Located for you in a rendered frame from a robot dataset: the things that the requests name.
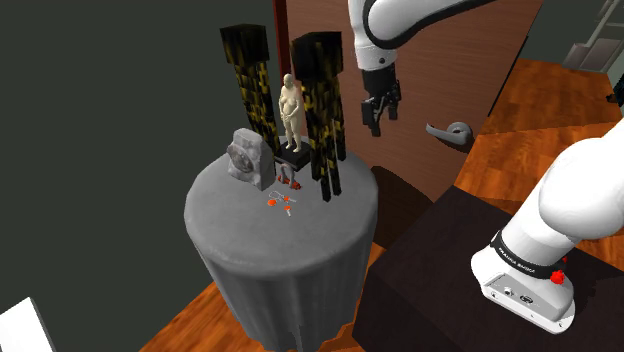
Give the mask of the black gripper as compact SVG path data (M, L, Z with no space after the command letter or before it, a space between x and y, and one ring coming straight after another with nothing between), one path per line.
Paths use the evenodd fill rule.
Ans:
M392 63L379 70L362 70L363 85L369 98L361 103L362 121L368 126L373 137L380 137L379 127L381 98L390 120L398 119L398 105L401 101L400 84L396 77L396 67Z

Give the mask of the black and yellow pillar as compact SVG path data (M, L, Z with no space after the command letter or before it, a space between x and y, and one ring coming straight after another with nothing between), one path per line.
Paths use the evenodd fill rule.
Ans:
M328 202L341 194L338 163L346 159L344 115L338 75L343 71L339 31L310 32L290 45L292 65L301 82L311 175Z
M279 157L281 144L268 77L270 57L265 27L239 24L221 28L220 35L226 60L235 69L252 130L264 139L273 155Z

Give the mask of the beige human figure, black base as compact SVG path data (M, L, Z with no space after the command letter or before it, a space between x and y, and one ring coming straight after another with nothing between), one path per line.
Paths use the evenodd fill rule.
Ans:
M280 120L285 129L286 142L280 146L280 158L295 171L302 169L309 161L309 147L302 141L302 126L305 121L303 98L292 74L283 77L278 100Z

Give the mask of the small red and grey tool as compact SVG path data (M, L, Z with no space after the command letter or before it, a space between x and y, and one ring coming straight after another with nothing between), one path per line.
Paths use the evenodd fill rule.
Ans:
M295 180L296 171L287 163L280 164L280 174L277 180L282 184L288 184L290 189L299 190L301 185Z

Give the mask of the keys with orange tags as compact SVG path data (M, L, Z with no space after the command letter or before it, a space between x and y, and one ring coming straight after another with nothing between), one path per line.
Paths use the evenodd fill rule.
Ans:
M291 204L296 203L296 200L292 199L289 196L283 195L278 191L271 191L268 195L269 199L267 201L267 205L271 207L276 207L279 204L282 205L286 214L291 217Z

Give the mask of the grey stone sculpture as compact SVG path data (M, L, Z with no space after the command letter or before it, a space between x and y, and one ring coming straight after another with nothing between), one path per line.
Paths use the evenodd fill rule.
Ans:
M249 183L259 191L275 182L273 151L260 134L247 128L236 130L226 153L230 158L228 174L233 178Z

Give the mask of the dark robot stand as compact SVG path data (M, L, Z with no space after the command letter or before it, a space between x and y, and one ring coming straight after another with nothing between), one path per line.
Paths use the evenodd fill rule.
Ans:
M368 271L352 332L365 352L624 352L624 272L568 254L576 314L552 335L486 299L470 259L510 219L450 187Z

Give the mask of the round table with grey cloth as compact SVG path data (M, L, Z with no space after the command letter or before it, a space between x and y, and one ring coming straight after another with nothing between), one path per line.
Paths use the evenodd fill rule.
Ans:
M292 198L269 206L269 190L231 177L222 155L196 177L186 199L187 232L233 316L267 350L318 352L354 318L378 219L378 187L349 152L342 192L330 201L304 167Z

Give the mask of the white block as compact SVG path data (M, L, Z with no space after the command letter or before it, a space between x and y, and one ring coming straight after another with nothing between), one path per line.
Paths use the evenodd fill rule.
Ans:
M56 352L30 297L0 314L0 352Z

